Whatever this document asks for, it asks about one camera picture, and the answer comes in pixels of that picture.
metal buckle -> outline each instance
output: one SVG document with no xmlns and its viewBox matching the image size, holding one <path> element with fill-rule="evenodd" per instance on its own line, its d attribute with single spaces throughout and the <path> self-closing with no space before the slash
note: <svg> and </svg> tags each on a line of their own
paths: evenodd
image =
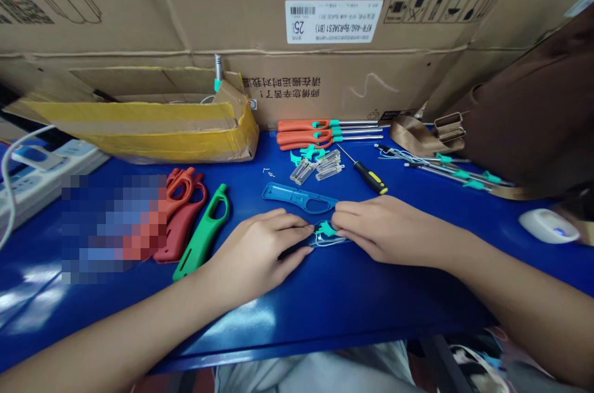
<svg viewBox="0 0 594 393">
<path fill-rule="evenodd" d="M 464 130 L 463 127 L 456 127 L 453 130 L 439 133 L 437 135 L 437 139 L 439 139 L 441 142 L 448 142 L 454 139 L 459 139 L 464 136 L 466 136 L 466 130 Z"/>
<path fill-rule="evenodd" d="M 435 128 L 446 127 L 449 124 L 457 124 L 462 122 L 462 114 L 457 111 L 456 113 L 447 114 L 441 118 L 437 118 L 433 121 Z"/>
<path fill-rule="evenodd" d="M 462 114 L 460 112 L 447 114 L 437 118 L 434 122 L 436 137 L 442 142 L 448 142 L 466 135 L 466 130 L 460 125 Z"/>
</svg>

blue workbench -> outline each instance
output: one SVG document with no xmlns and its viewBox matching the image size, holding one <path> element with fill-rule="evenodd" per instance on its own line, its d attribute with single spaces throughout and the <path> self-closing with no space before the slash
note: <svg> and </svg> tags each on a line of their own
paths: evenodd
<svg viewBox="0 0 594 393">
<path fill-rule="evenodd" d="M 404 168 L 401 160 L 380 160 L 369 143 L 345 143 L 344 148 L 382 176 L 389 194 L 469 229 L 594 296 L 594 248 L 542 243 L 517 221 L 521 213 L 546 207 L 549 202 L 512 202 L 463 188 L 454 181 Z M 337 176 L 325 181 L 312 176 L 303 189 L 340 200 L 373 197 L 346 157 L 343 163 L 346 167 Z M 166 175 L 172 167 L 134 166 L 112 159 L 93 175 L 108 181 L 122 174 Z M 310 222 L 329 218 L 332 213 L 306 215 L 291 204 L 261 199 L 270 181 L 294 186 L 289 180 L 294 166 L 288 154 L 279 151 L 273 134 L 260 135 L 251 162 L 196 168 L 205 174 L 204 183 L 211 193 L 220 183 L 229 185 L 233 213 L 216 248 L 240 221 L 260 212 L 284 207 Z M 62 284 L 63 205 L 58 200 L 33 217 L 14 232 L 0 253 L 0 372 L 171 283 L 176 265 L 149 260 L 116 274 L 107 284 Z M 190 337 L 154 372 L 474 330 L 493 323 L 484 306 L 449 274 L 376 263 L 357 245 L 348 243 L 317 249 L 283 285 Z"/>
</svg>

black screwdriver handle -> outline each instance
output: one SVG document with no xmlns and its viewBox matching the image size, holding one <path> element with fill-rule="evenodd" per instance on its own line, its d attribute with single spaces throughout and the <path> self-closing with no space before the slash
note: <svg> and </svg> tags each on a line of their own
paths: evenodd
<svg viewBox="0 0 594 393">
<path fill-rule="evenodd" d="M 388 186 L 384 184 L 381 178 L 371 170 L 367 169 L 361 161 L 355 163 L 355 168 L 363 178 L 363 181 L 365 181 L 365 184 L 367 184 L 376 194 L 383 195 L 388 191 Z"/>
</svg>

blue plastic lighter handle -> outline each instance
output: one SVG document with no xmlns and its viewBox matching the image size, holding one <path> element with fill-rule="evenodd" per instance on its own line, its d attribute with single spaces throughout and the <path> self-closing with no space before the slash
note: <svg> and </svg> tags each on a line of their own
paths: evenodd
<svg viewBox="0 0 594 393">
<path fill-rule="evenodd" d="M 278 183 L 266 184 L 264 192 L 262 192 L 262 198 L 276 201 L 285 201 L 294 204 L 305 210 L 305 212 L 308 214 L 312 215 L 328 212 L 329 210 L 333 209 L 338 202 L 338 200 L 334 198 L 325 197 L 299 189 L 293 189 L 292 187 L 284 186 Z M 311 200 L 328 203 L 328 206 L 322 210 L 311 210 L 308 208 L 308 202 Z"/>
</svg>

orange plastic handle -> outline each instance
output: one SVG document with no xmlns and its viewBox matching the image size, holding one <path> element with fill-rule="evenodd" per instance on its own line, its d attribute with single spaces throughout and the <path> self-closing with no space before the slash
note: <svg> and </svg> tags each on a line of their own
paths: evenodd
<svg viewBox="0 0 594 393">
<path fill-rule="evenodd" d="M 280 132 L 277 133 L 277 144 L 285 145 L 292 144 L 294 142 L 309 142 L 310 144 L 319 144 L 320 142 L 326 142 L 331 138 L 331 130 Z"/>
<path fill-rule="evenodd" d="M 278 131 L 302 131 L 302 130 L 319 130 L 327 129 L 330 127 L 329 119 L 303 119 L 301 121 L 279 121 Z"/>
<path fill-rule="evenodd" d="M 327 149 L 328 147 L 330 147 L 332 144 L 334 143 L 334 138 L 330 138 L 330 141 L 328 142 L 328 144 L 324 144 L 324 145 L 317 145 L 317 144 L 313 144 L 313 146 L 317 149 Z M 290 144 L 284 144 L 280 146 L 280 149 L 283 152 L 286 152 L 287 150 L 297 150 L 297 149 L 306 149 L 308 148 L 310 145 L 312 145 L 310 142 L 293 142 Z"/>
</svg>

